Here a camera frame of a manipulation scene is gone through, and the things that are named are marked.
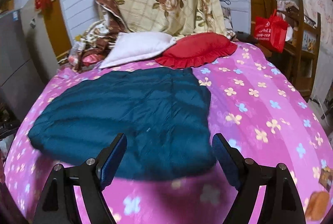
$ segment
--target red shopping bag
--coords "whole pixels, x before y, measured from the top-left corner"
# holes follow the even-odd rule
[[[288,23],[276,16],[276,10],[268,18],[256,17],[254,37],[267,49],[282,53],[286,40]]]

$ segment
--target metal screw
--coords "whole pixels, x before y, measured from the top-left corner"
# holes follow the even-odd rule
[[[89,158],[87,161],[86,161],[87,165],[91,166],[93,164],[95,164],[95,159],[94,158]]]
[[[282,169],[282,170],[285,170],[287,168],[287,166],[283,163],[280,163],[279,168]]]
[[[53,168],[55,171],[58,171],[61,169],[61,164],[56,164]]]
[[[253,165],[254,160],[252,158],[246,158],[245,163],[248,164],[248,165]]]

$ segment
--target black device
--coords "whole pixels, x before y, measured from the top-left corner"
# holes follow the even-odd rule
[[[212,144],[229,184],[238,190],[223,224],[249,222],[260,185],[266,185],[266,192],[258,224],[305,224],[302,203],[285,164],[266,167],[251,158],[244,159],[222,134],[216,134]],[[96,158],[80,166],[55,165],[42,191],[33,224],[82,224],[74,185],[81,187],[91,224],[116,224],[102,190],[111,184],[126,147],[125,135],[118,134]]]

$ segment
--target pink floral bedsheet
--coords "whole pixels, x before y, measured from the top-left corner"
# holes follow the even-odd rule
[[[151,60],[82,74],[64,69],[52,78],[24,119],[5,164],[6,184],[30,222],[49,172],[58,163],[33,149],[27,138],[39,114],[55,97],[86,79],[97,79],[110,71],[155,67],[160,65]],[[305,209],[311,193],[323,190],[318,183],[320,169],[333,167],[333,152],[300,94],[258,48],[249,44],[239,43],[233,55],[194,68],[193,72],[211,91],[211,137],[221,132],[244,157],[261,165],[285,163]],[[103,195],[114,219],[121,224],[220,224],[236,190],[217,165],[205,175],[167,182],[116,178]],[[257,223],[263,195],[261,187],[250,223]],[[89,223],[78,188],[76,199],[83,224]]]

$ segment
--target dark teal quilt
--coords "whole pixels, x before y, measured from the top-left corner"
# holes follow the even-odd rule
[[[124,133],[128,147],[116,177],[172,180],[216,162],[209,104],[210,92],[191,68],[111,71],[54,99],[28,136],[41,152],[80,165]]]

